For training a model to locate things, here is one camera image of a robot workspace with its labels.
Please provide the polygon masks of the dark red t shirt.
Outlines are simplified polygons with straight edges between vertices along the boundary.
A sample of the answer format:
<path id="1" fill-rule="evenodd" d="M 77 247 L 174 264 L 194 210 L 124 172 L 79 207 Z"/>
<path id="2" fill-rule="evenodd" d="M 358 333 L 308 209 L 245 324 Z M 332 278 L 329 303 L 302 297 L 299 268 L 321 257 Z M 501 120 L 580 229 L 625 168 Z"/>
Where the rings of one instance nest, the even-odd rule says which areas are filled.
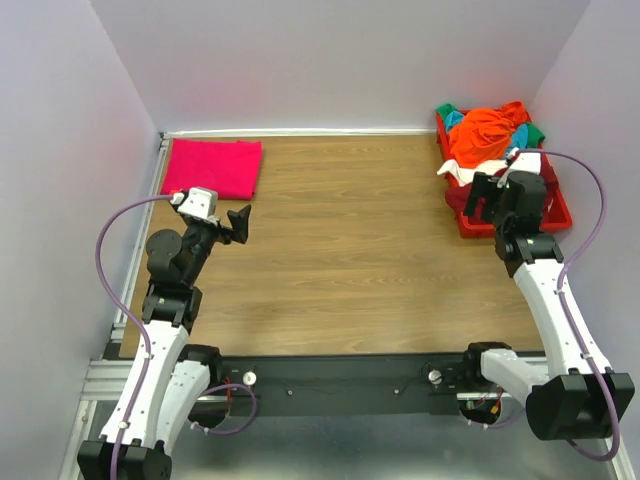
<path id="1" fill-rule="evenodd" d="M 554 169 L 551 166 L 544 165 L 540 175 L 545 181 L 547 194 L 544 202 L 544 212 L 542 220 L 547 222 L 550 218 L 550 211 L 554 203 L 554 192 L 559 187 L 559 181 L 555 174 Z M 466 207 L 467 200 L 471 192 L 472 185 L 450 187 L 445 192 L 445 202 L 454 210 L 456 214 L 463 214 Z M 477 205 L 473 217 L 467 217 L 470 224 L 486 225 L 486 222 L 482 221 L 482 212 L 484 209 L 485 198 L 481 198 Z"/>

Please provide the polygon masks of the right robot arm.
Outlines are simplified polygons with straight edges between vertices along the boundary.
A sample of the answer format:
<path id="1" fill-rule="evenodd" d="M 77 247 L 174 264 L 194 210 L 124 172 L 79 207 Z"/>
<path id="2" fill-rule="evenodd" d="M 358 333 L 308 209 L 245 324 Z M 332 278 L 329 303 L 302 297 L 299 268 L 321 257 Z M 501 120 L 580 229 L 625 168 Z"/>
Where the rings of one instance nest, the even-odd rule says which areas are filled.
<path id="1" fill-rule="evenodd" d="M 634 383 L 613 371 L 593 341 L 572 295 L 564 257 L 542 230 L 546 184 L 535 173 L 503 178 L 475 175 L 465 213 L 491 223 L 495 251 L 534 318 L 546 365 L 535 367 L 502 342 L 468 346 L 460 379 L 480 392 L 494 384 L 519 402 L 540 440 L 612 439 L 630 404 Z"/>

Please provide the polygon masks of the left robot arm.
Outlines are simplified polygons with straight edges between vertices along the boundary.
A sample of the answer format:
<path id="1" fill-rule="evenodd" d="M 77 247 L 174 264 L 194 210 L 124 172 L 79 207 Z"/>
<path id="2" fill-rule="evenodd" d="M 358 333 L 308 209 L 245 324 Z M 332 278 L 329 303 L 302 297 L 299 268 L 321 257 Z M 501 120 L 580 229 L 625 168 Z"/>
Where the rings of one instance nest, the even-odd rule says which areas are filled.
<path id="1" fill-rule="evenodd" d="M 82 442 L 77 463 L 86 479 L 168 479 L 171 453 L 183 425 L 203 395 L 224 392 L 218 348 L 191 346 L 201 291 L 195 281 L 217 243 L 248 240 L 251 208 L 229 211 L 224 226 L 206 207 L 176 209 L 184 233 L 163 229 L 145 245 L 150 278 L 138 350 L 111 417 L 98 439 Z"/>

